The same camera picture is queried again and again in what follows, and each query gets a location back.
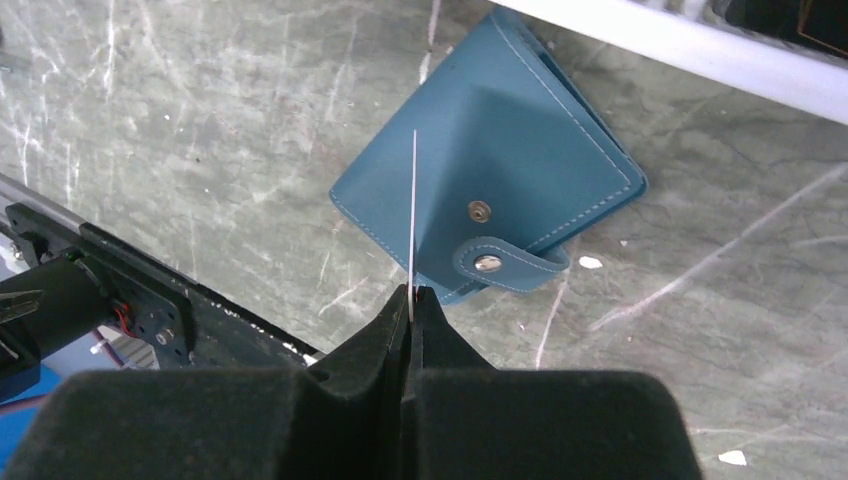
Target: blue wallet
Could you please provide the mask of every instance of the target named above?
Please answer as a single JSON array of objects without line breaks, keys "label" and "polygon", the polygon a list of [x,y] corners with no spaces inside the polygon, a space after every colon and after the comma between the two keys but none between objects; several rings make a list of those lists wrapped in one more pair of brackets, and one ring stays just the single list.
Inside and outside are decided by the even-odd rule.
[{"label": "blue wallet", "polygon": [[530,33],[498,7],[330,190],[407,268],[418,131],[416,283],[443,304],[530,291],[568,267],[563,242],[635,199],[645,175]]}]

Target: marble surface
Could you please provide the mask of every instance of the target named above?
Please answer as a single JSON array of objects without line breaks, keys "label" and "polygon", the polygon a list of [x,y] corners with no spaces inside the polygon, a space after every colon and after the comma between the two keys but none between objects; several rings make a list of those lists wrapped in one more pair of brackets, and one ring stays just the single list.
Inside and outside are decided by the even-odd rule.
[{"label": "marble surface", "polygon": [[[326,192],[488,8],[6,0],[0,171],[330,350],[403,272]],[[567,246],[601,268],[452,323],[500,367],[658,376],[709,478],[848,477],[848,128],[532,26],[651,189]]]}]

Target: wallet strap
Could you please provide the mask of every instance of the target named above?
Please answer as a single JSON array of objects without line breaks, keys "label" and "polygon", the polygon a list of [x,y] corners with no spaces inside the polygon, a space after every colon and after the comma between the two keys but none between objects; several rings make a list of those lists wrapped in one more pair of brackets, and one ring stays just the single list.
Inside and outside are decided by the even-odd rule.
[{"label": "wallet strap", "polygon": [[[494,262],[497,268],[478,268],[478,261]],[[537,257],[499,238],[477,237],[459,247],[453,264],[472,280],[526,293],[568,268],[568,256],[561,248],[554,248],[545,257]]]}]

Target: bolt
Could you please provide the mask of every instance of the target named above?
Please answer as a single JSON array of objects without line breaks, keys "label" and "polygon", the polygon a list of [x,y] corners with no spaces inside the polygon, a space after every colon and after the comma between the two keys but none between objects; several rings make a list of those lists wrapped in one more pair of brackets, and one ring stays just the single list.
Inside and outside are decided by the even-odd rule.
[{"label": "bolt", "polygon": [[156,341],[159,342],[159,345],[167,345],[168,342],[174,339],[174,331],[170,328],[166,328],[161,332],[156,334]]},{"label": "bolt", "polygon": [[17,243],[12,243],[12,256],[17,261],[24,259],[24,252],[21,251],[21,247]]}]

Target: blue object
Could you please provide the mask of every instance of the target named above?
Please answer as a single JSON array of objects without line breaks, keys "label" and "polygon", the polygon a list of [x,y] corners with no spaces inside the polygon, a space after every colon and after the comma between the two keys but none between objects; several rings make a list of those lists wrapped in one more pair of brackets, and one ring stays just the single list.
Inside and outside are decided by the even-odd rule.
[{"label": "blue object", "polygon": [[[23,400],[36,395],[50,393],[59,384],[60,378],[46,367],[41,367],[41,380],[29,390],[9,400]],[[23,439],[29,425],[38,413],[37,408],[19,410],[14,413],[0,415],[0,474],[6,468],[6,463]]]},{"label": "blue object", "polygon": [[[505,8],[468,34],[330,190],[336,207],[404,268],[413,130],[416,282],[445,304],[487,286],[542,285],[568,266],[563,242],[647,188],[609,128]],[[472,202],[488,206],[485,222],[469,214]],[[478,269],[484,255],[500,268]]]}]

